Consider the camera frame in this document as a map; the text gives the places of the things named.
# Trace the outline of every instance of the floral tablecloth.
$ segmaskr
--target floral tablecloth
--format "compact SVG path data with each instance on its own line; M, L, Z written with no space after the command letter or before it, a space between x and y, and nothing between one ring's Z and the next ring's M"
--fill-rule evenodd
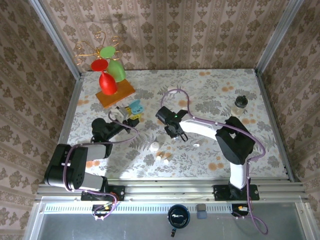
M188 142L171 139L155 117L163 94L168 87L174 86L189 94L194 115L219 122L230 117L230 108L236 97L245 95L248 105L239 119L266 148L265 157L251 164L250 176L287 178L253 69L135 70L126 74L136 92L113 107L126 107L133 100L141 100L144 112L136 127L139 136L132 142L114 145L109 158L87 162L87 172L122 179L228 178L230 165L216 141L194 133L187 133ZM109 109L103 109L95 95L100 91L99 76L99 72L85 74L68 139L71 145L90 141L94 119L108 121ZM177 113L186 107L187 101L182 93L169 94L164 105ZM113 140L125 140L132 134L123 131ZM169 163L165 164L164 158L157 160L157 153L150 151L150 144L154 141L160 143L159 151ZM252 154L259 152L255 145Z

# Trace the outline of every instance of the black round object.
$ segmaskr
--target black round object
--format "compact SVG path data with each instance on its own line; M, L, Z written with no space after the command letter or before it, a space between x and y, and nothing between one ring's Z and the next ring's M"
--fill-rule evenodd
M173 205L169 209L167 217L171 226L176 229L183 229L190 222L190 213L188 209L180 204Z
M247 104L248 104L248 99L246 98L246 96L238 96L235 101L234 104L240 108L240 109L244 109Z

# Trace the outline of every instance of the wooden block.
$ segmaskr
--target wooden block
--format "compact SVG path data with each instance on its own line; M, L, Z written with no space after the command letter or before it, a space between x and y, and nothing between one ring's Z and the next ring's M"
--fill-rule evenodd
M105 95L102 91L96 94L96 97L104 108L108 108L111 105L136 92L136 90L131 86L127 79L117 82L117 85L118 91L116 91L115 94Z

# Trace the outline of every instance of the white bottle cap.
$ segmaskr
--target white bottle cap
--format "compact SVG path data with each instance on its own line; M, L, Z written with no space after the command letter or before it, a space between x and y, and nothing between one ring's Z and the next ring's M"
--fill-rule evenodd
M176 89L177 87L176 86L169 86L168 87L168 91L172 90L172 89ZM171 91L170 94L176 94L177 91Z
M159 143L156 142L156 141L154 141L154 142L151 143L151 145L150 145L150 151L152 151L152 152L158 151L159 148L160 148L160 145L159 145Z

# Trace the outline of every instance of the patterned wallpaper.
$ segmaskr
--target patterned wallpaper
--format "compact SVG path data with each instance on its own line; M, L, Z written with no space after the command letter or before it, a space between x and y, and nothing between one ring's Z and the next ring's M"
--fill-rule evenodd
M288 0L42 0L71 55L121 36L127 70L255 68ZM80 71L90 70L84 57Z
M0 239L22 239L74 84L28 1L0 0Z
M263 73L295 175L320 227L320 1L305 0Z

